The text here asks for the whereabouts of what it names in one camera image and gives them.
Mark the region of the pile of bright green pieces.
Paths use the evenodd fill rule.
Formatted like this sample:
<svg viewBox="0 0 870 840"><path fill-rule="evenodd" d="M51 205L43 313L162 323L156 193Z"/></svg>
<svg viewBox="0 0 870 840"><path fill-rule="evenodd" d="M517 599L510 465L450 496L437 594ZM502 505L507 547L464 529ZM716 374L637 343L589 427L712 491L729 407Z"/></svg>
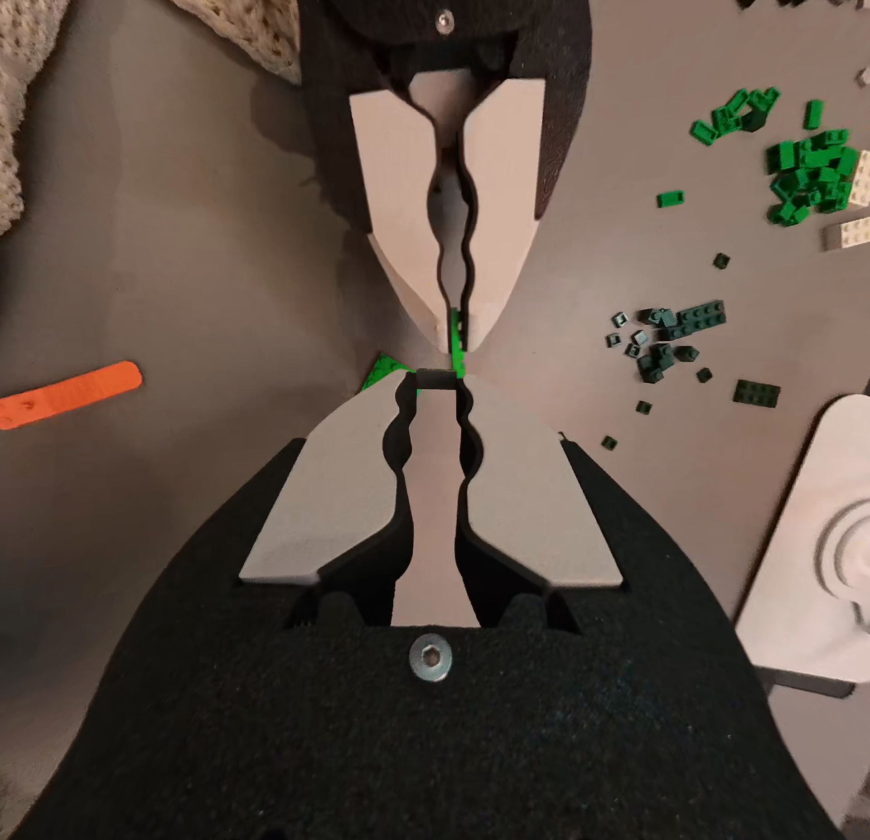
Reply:
<svg viewBox="0 0 870 840"><path fill-rule="evenodd" d="M767 126L780 97L775 86L740 88L713 108L707 119L693 121L689 136L710 148L730 135L755 133ZM847 200L861 150L850 145L849 129L821 128L824 111L821 99L808 101L802 121L805 135L779 141L764 153L769 189L776 200L767 214L773 225L792 227L813 213L835 214L854 208Z"/></svg>

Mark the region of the dark green short lego plate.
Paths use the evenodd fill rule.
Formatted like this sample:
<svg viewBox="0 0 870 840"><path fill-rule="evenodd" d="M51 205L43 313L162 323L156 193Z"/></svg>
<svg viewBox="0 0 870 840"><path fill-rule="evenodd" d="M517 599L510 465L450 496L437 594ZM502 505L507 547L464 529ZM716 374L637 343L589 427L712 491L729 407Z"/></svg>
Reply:
<svg viewBox="0 0 870 840"><path fill-rule="evenodd" d="M733 392L732 401L750 406L775 409L781 388L777 385L761 381L738 379Z"/></svg>

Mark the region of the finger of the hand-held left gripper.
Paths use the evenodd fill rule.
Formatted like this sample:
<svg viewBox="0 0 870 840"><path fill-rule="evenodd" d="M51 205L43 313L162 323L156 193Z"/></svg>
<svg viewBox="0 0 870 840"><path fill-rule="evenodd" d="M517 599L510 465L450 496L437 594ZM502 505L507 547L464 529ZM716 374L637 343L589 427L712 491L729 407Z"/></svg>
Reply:
<svg viewBox="0 0 870 840"><path fill-rule="evenodd" d="M440 150L429 115L390 89L349 99L372 249L398 301L435 348L449 348L443 248L430 222Z"/></svg>
<svg viewBox="0 0 870 840"><path fill-rule="evenodd" d="M451 127L451 305L463 345L502 315L538 230L546 81L509 78L484 93L462 73Z"/></svg>

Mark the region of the pile of dark green pieces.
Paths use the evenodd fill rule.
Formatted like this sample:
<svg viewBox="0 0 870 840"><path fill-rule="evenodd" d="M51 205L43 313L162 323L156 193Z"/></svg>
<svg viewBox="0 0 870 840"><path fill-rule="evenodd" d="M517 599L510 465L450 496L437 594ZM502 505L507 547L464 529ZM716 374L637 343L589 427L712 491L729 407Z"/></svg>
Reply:
<svg viewBox="0 0 870 840"><path fill-rule="evenodd" d="M603 450L617 449L620 442L627 441L637 419L650 415L658 387L666 378L692 379L699 384L712 379L698 349L699 336L707 330L680 336L677 313L706 302L724 301L712 298L712 288L719 283L709 283L708 278L719 275L728 260L717 255L707 265L691 262L677 270L649 267L651 275L646 279L630 272L622 281L625 294L617 293L605 305L607 330L595 355L608 356L595 375L590 395L599 415L601 428L595 434L601 435Z"/></svg>

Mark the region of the dark green long lego plate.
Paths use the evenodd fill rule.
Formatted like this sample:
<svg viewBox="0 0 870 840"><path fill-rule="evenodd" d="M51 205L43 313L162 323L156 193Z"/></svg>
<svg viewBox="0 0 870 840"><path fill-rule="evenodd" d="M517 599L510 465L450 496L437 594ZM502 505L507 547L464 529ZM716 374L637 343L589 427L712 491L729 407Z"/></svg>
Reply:
<svg viewBox="0 0 870 840"><path fill-rule="evenodd" d="M677 313L680 336L688 336L726 323L725 304L721 300L706 302Z"/></svg>

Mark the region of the orange lego brick separator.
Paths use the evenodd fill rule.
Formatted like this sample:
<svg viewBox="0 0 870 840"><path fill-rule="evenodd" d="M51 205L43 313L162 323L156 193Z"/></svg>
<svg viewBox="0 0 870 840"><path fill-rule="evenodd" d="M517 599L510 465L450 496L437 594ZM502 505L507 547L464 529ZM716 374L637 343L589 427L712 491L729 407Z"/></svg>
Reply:
<svg viewBox="0 0 870 840"><path fill-rule="evenodd" d="M1 430L15 430L137 389L144 379L121 361L82 375L1 398Z"/></svg>

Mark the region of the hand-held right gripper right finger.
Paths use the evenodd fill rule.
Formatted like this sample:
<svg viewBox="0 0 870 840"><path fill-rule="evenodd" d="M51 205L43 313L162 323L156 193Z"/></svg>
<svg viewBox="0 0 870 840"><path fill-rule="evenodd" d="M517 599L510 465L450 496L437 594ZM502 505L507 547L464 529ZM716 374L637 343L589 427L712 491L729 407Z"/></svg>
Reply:
<svg viewBox="0 0 870 840"><path fill-rule="evenodd" d="M517 595L546 612L565 590L618 589L623 575L559 433L476 376L456 388L455 561L482 628Z"/></svg>

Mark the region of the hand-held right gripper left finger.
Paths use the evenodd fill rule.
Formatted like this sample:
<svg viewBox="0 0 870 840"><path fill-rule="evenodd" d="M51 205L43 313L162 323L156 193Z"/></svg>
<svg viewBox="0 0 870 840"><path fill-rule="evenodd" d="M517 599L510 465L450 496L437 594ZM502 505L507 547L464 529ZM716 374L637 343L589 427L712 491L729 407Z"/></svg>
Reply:
<svg viewBox="0 0 870 840"><path fill-rule="evenodd" d="M310 432L239 572L246 584L349 594L370 626L391 623L414 528L404 466L418 378L396 370Z"/></svg>

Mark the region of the white book stand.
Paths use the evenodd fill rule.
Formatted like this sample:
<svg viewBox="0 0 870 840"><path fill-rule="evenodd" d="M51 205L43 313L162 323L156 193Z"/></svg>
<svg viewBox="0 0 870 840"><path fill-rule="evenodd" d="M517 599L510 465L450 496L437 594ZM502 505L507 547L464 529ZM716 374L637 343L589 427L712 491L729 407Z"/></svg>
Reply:
<svg viewBox="0 0 870 840"><path fill-rule="evenodd" d="M869 398L821 415L737 620L758 668L869 680Z"/></svg>

